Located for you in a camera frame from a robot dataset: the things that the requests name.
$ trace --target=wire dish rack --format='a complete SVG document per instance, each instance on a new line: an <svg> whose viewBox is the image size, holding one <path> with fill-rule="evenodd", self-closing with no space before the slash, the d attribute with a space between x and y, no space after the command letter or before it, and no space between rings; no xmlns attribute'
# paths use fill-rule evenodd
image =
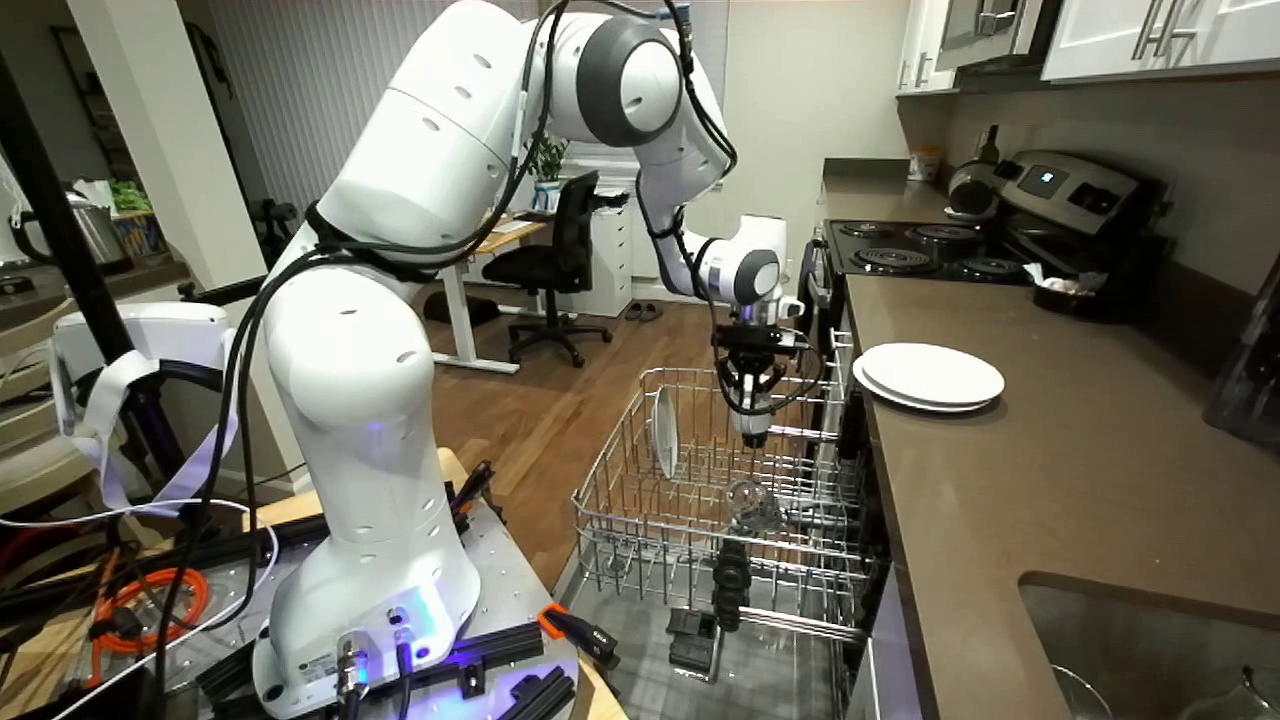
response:
<svg viewBox="0 0 1280 720"><path fill-rule="evenodd" d="M742 626L855 639L867 586L864 472L834 461L845 383L798 392L742 448L716 372L650 367L573 491L581 579L667 610L712 610L716 557L749 557Z"/></svg>

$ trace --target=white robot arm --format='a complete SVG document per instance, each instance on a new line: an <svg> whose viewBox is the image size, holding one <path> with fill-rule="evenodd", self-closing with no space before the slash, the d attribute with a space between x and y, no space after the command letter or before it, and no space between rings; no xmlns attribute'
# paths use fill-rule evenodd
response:
<svg viewBox="0 0 1280 720"><path fill-rule="evenodd" d="M716 334L722 398L741 416L766 416L766 329L741 309L773 296L784 226L749 222L731 241L683 231L678 208L736 165L683 37L562 6L537 23L451 6L270 270L288 285L265 313L269 367L327 521L257 644L270 716L439 663L478 602L437 468L431 349L400 280L487 236L541 133L634 152L665 285L736 313Z"/></svg>

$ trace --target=wooden floor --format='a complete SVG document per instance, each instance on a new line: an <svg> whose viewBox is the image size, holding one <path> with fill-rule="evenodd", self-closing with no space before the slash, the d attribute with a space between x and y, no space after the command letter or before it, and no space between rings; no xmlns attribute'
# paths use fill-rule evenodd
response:
<svg viewBox="0 0 1280 720"><path fill-rule="evenodd" d="M474 329L478 358L504 358L506 320ZM613 343L581 336L585 367L552 343L526 349L517 375L437 367L437 442L469 468L490 461L490 497L541 579L557 590L573 557L568 491L621 421L643 367L708 367L712 320L699 303L659 303L659 320L598 320Z"/></svg>

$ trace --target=dishwasher rack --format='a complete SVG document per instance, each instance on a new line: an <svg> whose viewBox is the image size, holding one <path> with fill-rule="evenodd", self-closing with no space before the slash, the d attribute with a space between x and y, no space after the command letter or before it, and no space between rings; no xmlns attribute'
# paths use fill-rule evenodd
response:
<svg viewBox="0 0 1280 720"><path fill-rule="evenodd" d="M885 560L864 554L864 472L834 455L845 383L793 380L763 448L742 448L716 372L650 367L573 491L581 579L712 610L716 557L749 554L742 626L859 639Z"/></svg>

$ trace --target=office chair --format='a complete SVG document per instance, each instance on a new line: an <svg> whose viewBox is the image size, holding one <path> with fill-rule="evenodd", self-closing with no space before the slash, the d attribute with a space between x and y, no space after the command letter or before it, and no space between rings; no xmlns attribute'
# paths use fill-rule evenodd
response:
<svg viewBox="0 0 1280 720"><path fill-rule="evenodd" d="M557 313L557 293L585 293L591 289L591 212L621 208L628 195L596 195L598 172L585 172L558 189L552 246L524 246L517 254L494 258L483 277L500 285L519 285L526 293L545 293L541 320L512 320L506 326L506 358L519 364L526 343L552 341L568 352L573 367L585 367L585 358L573 349L568 336L598 336L613 341L608 329L577 326Z"/></svg>

